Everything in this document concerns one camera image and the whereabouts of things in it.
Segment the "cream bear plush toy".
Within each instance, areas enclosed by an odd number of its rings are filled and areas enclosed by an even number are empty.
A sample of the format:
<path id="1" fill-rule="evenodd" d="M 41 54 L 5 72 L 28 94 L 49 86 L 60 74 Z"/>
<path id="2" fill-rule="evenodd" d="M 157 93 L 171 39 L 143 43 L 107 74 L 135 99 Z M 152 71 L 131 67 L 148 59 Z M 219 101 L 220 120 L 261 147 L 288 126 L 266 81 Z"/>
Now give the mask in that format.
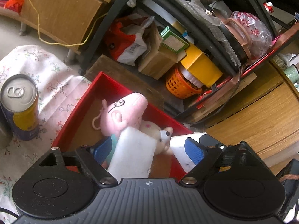
<path id="1" fill-rule="evenodd" d="M 170 140 L 173 134 L 172 127 L 168 126 L 164 129 L 161 129 L 158 125 L 151 121 L 142 120 L 139 130 L 156 140 L 156 149 L 154 155 L 173 155 L 173 152 L 170 148 Z"/>

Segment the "pink pig plush toy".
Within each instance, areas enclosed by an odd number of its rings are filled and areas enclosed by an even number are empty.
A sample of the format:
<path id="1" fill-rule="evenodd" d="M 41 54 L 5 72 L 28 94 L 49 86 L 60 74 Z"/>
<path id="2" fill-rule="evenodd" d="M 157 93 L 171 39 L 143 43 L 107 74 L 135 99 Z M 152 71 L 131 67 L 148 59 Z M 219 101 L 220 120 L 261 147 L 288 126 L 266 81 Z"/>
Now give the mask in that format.
<path id="1" fill-rule="evenodd" d="M 107 164 L 111 162 L 121 132 L 128 126 L 139 129 L 147 105 L 146 97 L 140 93 L 131 93 L 110 105 L 105 99 L 102 100 L 102 108 L 98 116 L 93 118 L 92 127 L 112 139 Z"/>

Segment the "speckled white sponge block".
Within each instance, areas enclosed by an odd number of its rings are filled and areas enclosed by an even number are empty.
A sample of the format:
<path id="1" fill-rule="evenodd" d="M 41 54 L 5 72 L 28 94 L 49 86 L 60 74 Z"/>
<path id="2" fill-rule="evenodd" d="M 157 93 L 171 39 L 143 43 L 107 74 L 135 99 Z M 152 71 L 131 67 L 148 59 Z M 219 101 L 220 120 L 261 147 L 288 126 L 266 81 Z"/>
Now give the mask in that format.
<path id="1" fill-rule="evenodd" d="M 170 139 L 170 148 L 178 160 L 180 166 L 184 170 L 185 173 L 188 173 L 192 168 L 195 167 L 195 164 L 190 159 L 190 157 L 186 154 L 184 148 L 184 142 L 187 138 L 192 138 L 199 142 L 199 138 L 206 133 L 192 133 L 188 135 L 180 135 L 180 136 L 172 136 Z"/>

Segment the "red cardboard box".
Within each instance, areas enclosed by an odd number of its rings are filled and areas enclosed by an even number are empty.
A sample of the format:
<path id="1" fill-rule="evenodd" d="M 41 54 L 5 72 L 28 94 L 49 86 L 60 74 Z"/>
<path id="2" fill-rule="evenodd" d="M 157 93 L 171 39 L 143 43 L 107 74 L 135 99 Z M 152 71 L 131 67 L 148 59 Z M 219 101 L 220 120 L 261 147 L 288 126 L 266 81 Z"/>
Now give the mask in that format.
<path id="1" fill-rule="evenodd" d="M 94 145 L 104 136 L 119 136 L 127 126 L 139 129 L 142 121 L 173 136 L 191 133 L 149 103 L 144 95 L 131 92 L 100 72 L 71 112 L 53 146 L 70 151 L 81 145 Z"/>

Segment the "wooden cabinet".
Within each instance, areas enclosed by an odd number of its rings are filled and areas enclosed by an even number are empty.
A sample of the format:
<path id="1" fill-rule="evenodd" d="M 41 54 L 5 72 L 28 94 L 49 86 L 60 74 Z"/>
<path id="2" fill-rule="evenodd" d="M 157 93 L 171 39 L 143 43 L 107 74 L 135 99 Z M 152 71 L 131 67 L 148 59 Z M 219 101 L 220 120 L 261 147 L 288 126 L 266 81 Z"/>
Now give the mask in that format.
<path id="1" fill-rule="evenodd" d="M 263 63 L 254 73 L 256 79 L 204 126 L 225 145 L 247 142 L 277 174 L 298 159 L 298 91 L 271 62 Z"/>

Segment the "orange plastic basket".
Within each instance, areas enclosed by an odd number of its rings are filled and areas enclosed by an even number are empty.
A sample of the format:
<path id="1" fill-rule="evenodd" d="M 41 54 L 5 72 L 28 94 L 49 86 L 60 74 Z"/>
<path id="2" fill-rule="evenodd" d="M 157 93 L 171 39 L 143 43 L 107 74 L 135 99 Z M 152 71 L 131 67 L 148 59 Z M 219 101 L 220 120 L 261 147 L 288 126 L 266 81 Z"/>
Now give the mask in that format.
<path id="1" fill-rule="evenodd" d="M 184 78 L 177 66 L 172 67 L 167 73 L 165 85 L 167 90 L 179 99 L 186 99 L 203 93 L 201 88 Z"/>

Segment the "floral white tablecloth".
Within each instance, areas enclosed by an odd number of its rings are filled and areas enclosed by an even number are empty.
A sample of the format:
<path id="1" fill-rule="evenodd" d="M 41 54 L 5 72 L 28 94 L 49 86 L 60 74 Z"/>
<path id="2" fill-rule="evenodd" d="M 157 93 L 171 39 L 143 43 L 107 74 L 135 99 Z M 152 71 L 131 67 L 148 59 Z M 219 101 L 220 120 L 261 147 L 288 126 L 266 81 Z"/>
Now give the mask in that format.
<path id="1" fill-rule="evenodd" d="M 1 207 L 16 213 L 12 188 L 47 151 L 81 99 L 89 80 L 40 46 L 18 46 L 1 59 L 1 83 L 15 74 L 32 78 L 38 86 L 39 133 L 30 141 L 12 138 L 1 149 Z"/>

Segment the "stainless steel thermos flask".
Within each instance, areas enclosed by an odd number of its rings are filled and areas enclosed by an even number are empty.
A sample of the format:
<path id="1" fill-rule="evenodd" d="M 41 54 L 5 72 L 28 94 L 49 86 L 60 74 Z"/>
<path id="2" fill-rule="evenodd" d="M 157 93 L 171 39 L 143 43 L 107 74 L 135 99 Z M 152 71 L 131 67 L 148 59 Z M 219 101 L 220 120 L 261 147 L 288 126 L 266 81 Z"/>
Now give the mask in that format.
<path id="1" fill-rule="evenodd" d="M 6 148 L 13 138 L 12 130 L 1 111 L 0 114 L 0 149 Z"/>

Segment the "yellow cardboard box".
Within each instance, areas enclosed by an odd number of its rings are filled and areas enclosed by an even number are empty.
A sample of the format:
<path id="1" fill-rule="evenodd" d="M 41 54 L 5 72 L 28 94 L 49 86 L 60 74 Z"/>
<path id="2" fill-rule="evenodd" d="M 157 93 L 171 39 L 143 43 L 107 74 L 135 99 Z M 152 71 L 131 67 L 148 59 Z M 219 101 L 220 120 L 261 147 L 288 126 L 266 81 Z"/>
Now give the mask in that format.
<path id="1" fill-rule="evenodd" d="M 211 87 L 221 76 L 218 67 L 195 45 L 185 49 L 186 56 L 180 61 L 182 66 L 207 88 Z"/>

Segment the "blue yellow drink can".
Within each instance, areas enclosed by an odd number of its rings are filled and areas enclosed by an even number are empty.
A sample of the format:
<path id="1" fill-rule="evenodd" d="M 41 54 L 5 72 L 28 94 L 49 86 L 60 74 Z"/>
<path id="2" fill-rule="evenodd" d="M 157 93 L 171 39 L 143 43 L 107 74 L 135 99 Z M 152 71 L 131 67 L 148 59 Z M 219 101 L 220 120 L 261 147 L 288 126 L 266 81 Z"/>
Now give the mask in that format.
<path id="1" fill-rule="evenodd" d="M 1 109 L 13 134 L 22 141 L 39 132 L 38 87 L 24 74 L 8 78 L 1 87 Z"/>

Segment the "brown cardboard box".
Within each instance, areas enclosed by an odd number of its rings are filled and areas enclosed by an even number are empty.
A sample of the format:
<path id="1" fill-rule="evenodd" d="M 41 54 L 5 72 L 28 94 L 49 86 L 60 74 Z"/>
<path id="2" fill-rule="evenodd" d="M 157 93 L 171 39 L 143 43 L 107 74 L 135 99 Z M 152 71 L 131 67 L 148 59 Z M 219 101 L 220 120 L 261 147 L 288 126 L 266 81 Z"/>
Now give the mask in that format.
<path id="1" fill-rule="evenodd" d="M 176 54 L 162 45 L 162 37 L 155 23 L 150 26 L 144 37 L 147 50 L 138 59 L 139 73 L 158 80 L 187 55 L 185 51 Z"/>

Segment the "brown lidded pot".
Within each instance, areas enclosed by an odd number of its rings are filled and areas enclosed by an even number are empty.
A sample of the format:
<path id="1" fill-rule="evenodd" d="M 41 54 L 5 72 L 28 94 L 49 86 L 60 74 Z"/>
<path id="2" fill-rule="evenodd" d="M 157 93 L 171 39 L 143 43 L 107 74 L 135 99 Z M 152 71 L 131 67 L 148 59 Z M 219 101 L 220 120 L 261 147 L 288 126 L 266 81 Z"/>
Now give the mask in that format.
<path id="1" fill-rule="evenodd" d="M 241 65 L 245 64 L 252 57 L 250 51 L 252 40 L 249 33 L 236 19 L 226 19 L 222 15 L 218 15 L 217 17 L 221 21 L 219 28 L 227 37 Z"/>

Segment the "green white small box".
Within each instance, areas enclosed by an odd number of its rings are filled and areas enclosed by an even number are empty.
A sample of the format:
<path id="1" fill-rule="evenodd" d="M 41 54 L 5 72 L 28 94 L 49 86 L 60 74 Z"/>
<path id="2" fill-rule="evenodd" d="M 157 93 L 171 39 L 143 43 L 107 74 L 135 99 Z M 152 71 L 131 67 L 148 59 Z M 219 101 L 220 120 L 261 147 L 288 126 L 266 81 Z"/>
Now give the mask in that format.
<path id="1" fill-rule="evenodd" d="M 178 54 L 189 47 L 189 42 L 181 35 L 177 35 L 169 26 L 165 27 L 161 33 L 162 45 Z"/>

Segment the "red white plastic bag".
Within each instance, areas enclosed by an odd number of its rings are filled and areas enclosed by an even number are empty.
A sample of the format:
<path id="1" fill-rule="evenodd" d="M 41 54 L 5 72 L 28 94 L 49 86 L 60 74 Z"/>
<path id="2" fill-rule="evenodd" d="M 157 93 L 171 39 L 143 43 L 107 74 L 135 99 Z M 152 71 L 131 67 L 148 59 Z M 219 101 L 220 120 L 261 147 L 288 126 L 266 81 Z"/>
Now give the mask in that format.
<path id="1" fill-rule="evenodd" d="M 103 37 L 111 57 L 122 64 L 134 66 L 136 59 L 147 50 L 142 37 L 154 19 L 154 16 L 131 14 L 112 22 Z"/>

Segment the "low wooden tv bench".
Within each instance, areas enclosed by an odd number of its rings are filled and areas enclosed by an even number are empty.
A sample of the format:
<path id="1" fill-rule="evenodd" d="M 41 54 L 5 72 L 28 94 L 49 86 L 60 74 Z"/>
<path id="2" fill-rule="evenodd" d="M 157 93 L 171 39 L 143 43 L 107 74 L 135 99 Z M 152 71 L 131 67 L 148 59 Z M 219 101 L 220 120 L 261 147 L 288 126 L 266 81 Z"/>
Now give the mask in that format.
<path id="1" fill-rule="evenodd" d="M 1 0 L 1 15 L 21 23 L 19 34 L 31 27 L 54 45 L 80 54 L 115 0 Z"/>

